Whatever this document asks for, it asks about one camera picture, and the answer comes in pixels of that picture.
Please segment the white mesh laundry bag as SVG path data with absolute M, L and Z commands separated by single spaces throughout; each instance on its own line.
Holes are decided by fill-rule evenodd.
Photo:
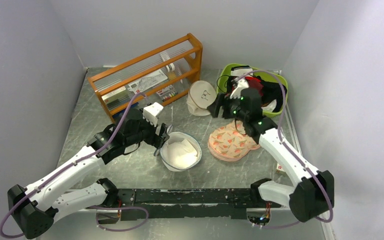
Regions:
M 203 155 L 198 141 L 183 132 L 171 132 L 159 154 L 162 163 L 172 172 L 189 170 L 200 162 Z

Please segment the white bra pad insert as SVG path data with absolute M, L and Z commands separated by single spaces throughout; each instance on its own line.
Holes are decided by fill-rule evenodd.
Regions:
M 163 160 L 176 170 L 192 167 L 198 159 L 198 151 L 187 139 L 169 143 L 162 150 Z

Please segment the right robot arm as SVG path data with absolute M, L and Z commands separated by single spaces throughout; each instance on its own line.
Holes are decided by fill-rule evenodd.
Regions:
M 255 207 L 267 202 L 282 205 L 301 223 L 313 218 L 325 223 L 333 219 L 334 176 L 299 156 L 283 136 L 280 125 L 264 116 L 256 89 L 242 89 L 238 97 L 219 93 L 207 110 L 214 118 L 222 112 L 224 119 L 241 121 L 246 135 L 274 157 L 292 182 L 291 186 L 267 178 L 256 182 L 249 197 Z

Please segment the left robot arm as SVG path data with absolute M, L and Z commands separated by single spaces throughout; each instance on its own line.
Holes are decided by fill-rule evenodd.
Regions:
M 162 110 L 154 103 L 126 111 L 117 124 L 97 133 L 73 158 L 47 176 L 25 187 L 17 184 L 10 188 L 9 216 L 22 236 L 37 238 L 58 220 L 85 208 L 120 206 L 119 190 L 107 178 L 75 191 L 70 187 L 117 157 L 133 153 L 141 143 L 161 148 L 168 138 L 167 126 L 158 125 Z

